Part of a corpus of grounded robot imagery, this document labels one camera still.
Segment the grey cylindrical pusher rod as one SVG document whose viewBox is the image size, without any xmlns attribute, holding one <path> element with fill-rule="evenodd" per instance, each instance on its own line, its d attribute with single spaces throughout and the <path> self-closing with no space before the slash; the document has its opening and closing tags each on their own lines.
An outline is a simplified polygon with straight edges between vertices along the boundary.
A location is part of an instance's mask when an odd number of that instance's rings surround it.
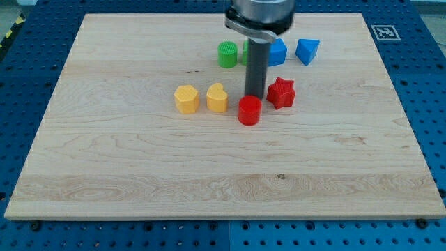
<svg viewBox="0 0 446 251">
<path fill-rule="evenodd" d="M 258 43 L 249 38 L 245 72 L 245 95 L 263 99 L 270 53 L 270 43 Z"/>
</svg>

